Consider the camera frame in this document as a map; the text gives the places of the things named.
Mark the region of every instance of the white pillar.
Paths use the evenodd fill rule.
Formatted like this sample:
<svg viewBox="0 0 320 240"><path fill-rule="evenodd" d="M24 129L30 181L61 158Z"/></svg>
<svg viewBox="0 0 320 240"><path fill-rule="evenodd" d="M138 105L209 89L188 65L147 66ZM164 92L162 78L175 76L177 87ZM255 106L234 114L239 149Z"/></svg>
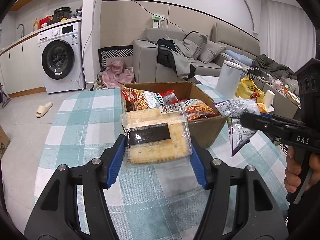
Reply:
<svg viewBox="0 0 320 240"><path fill-rule="evenodd" d="M83 0L81 47L87 89L92 87L100 71L98 49L100 48L101 1Z"/></svg>

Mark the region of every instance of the wooden countertop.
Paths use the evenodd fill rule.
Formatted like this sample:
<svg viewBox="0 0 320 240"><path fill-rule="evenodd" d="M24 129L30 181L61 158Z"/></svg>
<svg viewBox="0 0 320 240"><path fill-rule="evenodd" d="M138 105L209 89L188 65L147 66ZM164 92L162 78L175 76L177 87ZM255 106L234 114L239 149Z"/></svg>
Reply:
<svg viewBox="0 0 320 240"><path fill-rule="evenodd" d="M6 51L8 51L9 49L12 49L14 46L16 46L16 45L18 45L18 44L20 44L20 43L22 43L22 42L34 37L34 36L37 36L38 33L40 33L40 32L43 32L43 31L48 30L48 29L52 29L53 27L57 27L57 26L60 26L60 25L65 25L65 24L72 23L72 22L79 22L79 21L81 21L81 19L82 19L82 17L68 19L66 21L54 23L54 24L51 24L49 26L43 27L43 28L41 28L41 29L39 29L39 30L37 30L35 32L31 32L31 33L23 36L22 38L16 40L15 42L11 43L9 46L1 49L0 50L0 56L2 54L4 54Z"/></svg>

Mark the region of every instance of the checkered tablecloth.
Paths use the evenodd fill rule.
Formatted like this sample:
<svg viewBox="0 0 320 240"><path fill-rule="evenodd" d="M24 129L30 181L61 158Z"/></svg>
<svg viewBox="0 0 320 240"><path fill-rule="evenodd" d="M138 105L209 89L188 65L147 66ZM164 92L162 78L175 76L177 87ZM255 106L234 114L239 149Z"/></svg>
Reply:
<svg viewBox="0 0 320 240"><path fill-rule="evenodd" d="M212 88L199 85L215 102L222 101ZM63 101L42 151L36 175L35 197L59 164L84 165L100 157L123 133L119 89L81 92ZM231 158L228 127L225 125L211 147L212 157L234 167L254 165L265 180L284 214L289 203L283 180L285 158L262 133ZM121 240L193 239L207 202L208 193L197 183L190 163L169 162L120 171L116 183L105 190L107 205ZM235 187L225 232L231 231L235 207ZM82 231L89 233L81 186L77 188Z"/></svg>

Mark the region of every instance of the beige slipper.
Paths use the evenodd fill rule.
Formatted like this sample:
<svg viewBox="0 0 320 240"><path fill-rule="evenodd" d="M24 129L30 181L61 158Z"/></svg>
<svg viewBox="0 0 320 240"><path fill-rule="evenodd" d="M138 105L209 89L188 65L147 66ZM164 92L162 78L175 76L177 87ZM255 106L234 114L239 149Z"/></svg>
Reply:
<svg viewBox="0 0 320 240"><path fill-rule="evenodd" d="M48 110L51 108L51 106L52 106L52 102L47 103L45 106L39 106L36 113L36 117L44 116L48 112Z"/></svg>

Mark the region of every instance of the silver bolt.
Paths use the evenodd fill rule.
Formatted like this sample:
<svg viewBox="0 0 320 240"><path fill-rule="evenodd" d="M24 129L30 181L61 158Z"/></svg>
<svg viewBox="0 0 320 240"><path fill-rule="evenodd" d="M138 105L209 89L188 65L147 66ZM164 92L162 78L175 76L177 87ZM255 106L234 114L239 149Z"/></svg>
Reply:
<svg viewBox="0 0 320 240"><path fill-rule="evenodd" d="M94 164L94 165L97 165L97 164L99 164L101 162L101 160L99 159L99 158L94 158L93 160L92 160L92 164Z"/></svg>
<svg viewBox="0 0 320 240"><path fill-rule="evenodd" d="M214 165L220 165L220 164L221 164L221 160L220 160L220 159L213 159L213 160L212 160L212 163L213 163Z"/></svg>
<svg viewBox="0 0 320 240"><path fill-rule="evenodd" d="M59 171L64 171L66 168L67 168L67 166L66 166L65 164L60 164L60 165L58 166L58 170L59 170Z"/></svg>
<svg viewBox="0 0 320 240"><path fill-rule="evenodd" d="M256 168L253 165L248 165L247 166L248 171L255 171Z"/></svg>

